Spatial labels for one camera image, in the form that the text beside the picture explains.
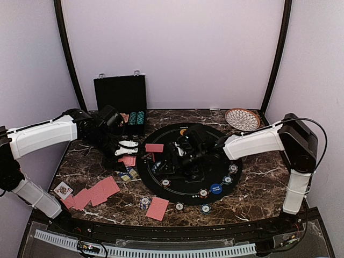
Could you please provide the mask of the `green and blue chip row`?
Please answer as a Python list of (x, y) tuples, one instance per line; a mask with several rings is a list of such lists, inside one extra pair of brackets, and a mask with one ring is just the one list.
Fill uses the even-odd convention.
[(129, 125), (135, 125), (137, 123), (137, 113), (131, 112), (128, 119)]

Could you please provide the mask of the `round black poker mat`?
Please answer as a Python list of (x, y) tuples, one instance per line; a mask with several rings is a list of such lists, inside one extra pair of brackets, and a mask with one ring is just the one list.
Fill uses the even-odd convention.
[[(136, 167), (144, 185), (158, 197), (167, 199), (172, 203), (182, 202), (185, 205), (203, 205), (206, 203), (215, 202), (229, 195), (235, 189), (241, 177), (241, 159), (232, 161), (226, 156), (225, 153), (224, 159), (220, 164), (213, 166), (212, 170), (208, 173), (204, 173), (202, 171), (199, 172), (199, 177), (195, 180), (178, 179), (173, 178), (173, 175), (155, 175), (152, 173), (152, 166), (156, 162), (168, 159), (168, 144), (181, 136), (180, 130), (187, 130), (193, 125), (196, 125), (196, 123), (172, 124), (153, 132), (142, 142), (142, 146), (145, 148), (145, 144), (164, 144), (163, 152), (154, 153), (155, 162), (152, 162), (141, 159), (144, 154), (148, 153), (145, 149), (143, 149), (136, 161)], [(209, 135), (217, 139), (218, 146), (218, 140), (222, 139), (225, 134), (210, 126), (206, 126), (206, 130)], [(228, 168), (231, 164), (236, 164), (239, 167), (239, 170), (236, 174), (230, 174), (228, 171)], [(230, 185), (223, 184), (223, 177), (227, 175), (231, 176), (233, 179), (233, 183)], [(171, 180), (170, 187), (162, 187), (160, 182), (163, 179)], [(210, 191), (211, 185), (215, 183), (220, 184), (223, 188), (222, 193), (219, 195), (215, 195)], [(201, 199), (199, 197), (198, 192), (200, 189), (206, 189), (209, 192), (208, 198)]]

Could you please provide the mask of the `gold card box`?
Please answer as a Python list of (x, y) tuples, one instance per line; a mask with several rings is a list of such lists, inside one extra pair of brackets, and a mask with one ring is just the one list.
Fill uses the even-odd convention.
[(126, 171), (117, 172), (117, 175), (123, 180), (123, 182), (127, 183), (139, 177), (139, 174), (133, 167), (126, 167)]

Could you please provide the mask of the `red cards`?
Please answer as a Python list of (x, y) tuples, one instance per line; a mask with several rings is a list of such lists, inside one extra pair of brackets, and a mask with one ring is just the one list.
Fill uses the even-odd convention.
[(159, 197), (153, 197), (150, 207), (146, 213), (146, 217), (162, 221), (166, 212), (169, 201)]
[(108, 198), (119, 191), (119, 186), (113, 177), (109, 176), (96, 183), (90, 189), (82, 189), (75, 196), (70, 193), (65, 199), (61, 199), (61, 201), (68, 209), (73, 207), (76, 210), (83, 210), (89, 203), (92, 206), (97, 206), (107, 202)]
[(164, 149), (164, 144), (145, 144), (146, 152), (162, 153), (163, 149)]

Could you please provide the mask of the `teal and blue chip row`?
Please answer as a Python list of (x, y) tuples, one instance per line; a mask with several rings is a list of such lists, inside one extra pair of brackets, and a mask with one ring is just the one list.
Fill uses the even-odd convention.
[(137, 112), (136, 124), (143, 125), (144, 123), (145, 123), (145, 112), (144, 111)]

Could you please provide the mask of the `red triangular all-in marker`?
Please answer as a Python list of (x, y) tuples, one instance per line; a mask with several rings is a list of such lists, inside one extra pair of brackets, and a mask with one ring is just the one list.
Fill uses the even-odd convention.
[(142, 157), (141, 157), (142, 160), (146, 160), (146, 161), (152, 161), (152, 162), (155, 162), (155, 155), (153, 152), (149, 152), (149, 153), (146, 153), (144, 154)]

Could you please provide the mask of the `red card deck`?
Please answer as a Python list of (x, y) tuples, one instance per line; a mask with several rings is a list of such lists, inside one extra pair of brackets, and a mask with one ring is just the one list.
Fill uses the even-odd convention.
[(124, 126), (125, 124), (128, 123), (128, 120), (129, 120), (129, 115), (128, 114), (125, 114), (125, 113), (120, 113), (122, 119), (121, 119), (121, 122), (120, 122), (120, 125), (121, 126)]
[(136, 156), (123, 156), (118, 159), (118, 162), (123, 162), (126, 167), (134, 167), (136, 165)]

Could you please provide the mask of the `spilled red cards on table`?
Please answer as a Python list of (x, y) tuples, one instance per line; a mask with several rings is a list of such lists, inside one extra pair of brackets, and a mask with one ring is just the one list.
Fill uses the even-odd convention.
[(61, 201), (68, 209), (73, 207), (76, 210), (83, 210), (89, 203), (92, 206), (97, 206), (107, 202), (108, 198), (119, 191), (119, 186), (113, 177), (109, 176), (96, 183), (90, 189), (82, 189), (75, 196), (70, 193), (65, 199), (61, 199)]

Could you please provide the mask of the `blue chip stack on table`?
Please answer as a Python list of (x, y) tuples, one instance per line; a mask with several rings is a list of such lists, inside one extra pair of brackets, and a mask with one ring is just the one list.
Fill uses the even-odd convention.
[(139, 203), (139, 208), (142, 210), (146, 210), (149, 208), (151, 204), (151, 199), (149, 197), (142, 197)]

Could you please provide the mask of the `blue tan chip stack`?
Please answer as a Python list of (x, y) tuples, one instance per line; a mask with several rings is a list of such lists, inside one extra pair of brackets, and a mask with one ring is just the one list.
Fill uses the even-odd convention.
[(236, 174), (239, 170), (239, 167), (236, 164), (231, 164), (228, 168), (230, 174)]

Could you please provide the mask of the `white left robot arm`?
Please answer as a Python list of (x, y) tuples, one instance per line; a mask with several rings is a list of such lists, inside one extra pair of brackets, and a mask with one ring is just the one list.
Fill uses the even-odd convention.
[(108, 159), (138, 152), (139, 144), (121, 140), (115, 128), (124, 123), (122, 115), (106, 106), (90, 114), (81, 109), (69, 109), (56, 118), (33, 125), (7, 129), (1, 127), (1, 190), (12, 192), (48, 218), (64, 234), (72, 234), (76, 223), (55, 197), (36, 185), (20, 167), (19, 160), (31, 153), (62, 143), (84, 139)]

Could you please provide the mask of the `brown poker chip stack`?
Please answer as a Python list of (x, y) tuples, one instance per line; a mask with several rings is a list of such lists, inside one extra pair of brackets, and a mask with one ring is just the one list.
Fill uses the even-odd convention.
[(184, 211), (184, 209), (185, 209), (185, 206), (182, 202), (177, 202), (175, 204), (175, 207), (174, 207), (175, 212), (181, 213)]

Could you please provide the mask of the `red card deck in case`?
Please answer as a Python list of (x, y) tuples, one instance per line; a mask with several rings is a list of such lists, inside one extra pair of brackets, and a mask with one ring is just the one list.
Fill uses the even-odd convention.
[(128, 114), (125, 114), (125, 113), (120, 113), (122, 119), (121, 119), (121, 122), (120, 122), (120, 125), (121, 126), (124, 126), (125, 124), (128, 123), (128, 120), (129, 120), (129, 115)]

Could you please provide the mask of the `black poker chip case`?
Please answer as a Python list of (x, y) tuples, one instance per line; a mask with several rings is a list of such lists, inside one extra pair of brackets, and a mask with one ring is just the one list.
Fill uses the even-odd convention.
[(124, 134), (144, 135), (146, 127), (147, 96), (143, 75), (127, 75), (94, 79), (97, 107), (111, 105), (120, 113), (145, 112), (143, 125), (125, 125)]

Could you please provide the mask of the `blue round blind button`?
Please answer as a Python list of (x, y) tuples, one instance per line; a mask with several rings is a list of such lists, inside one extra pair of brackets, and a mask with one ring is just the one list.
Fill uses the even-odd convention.
[(220, 193), (222, 193), (223, 191), (223, 188), (220, 184), (218, 183), (215, 183), (215, 184), (212, 184), (211, 187), (210, 187), (210, 191), (215, 194), (215, 195), (219, 195)]

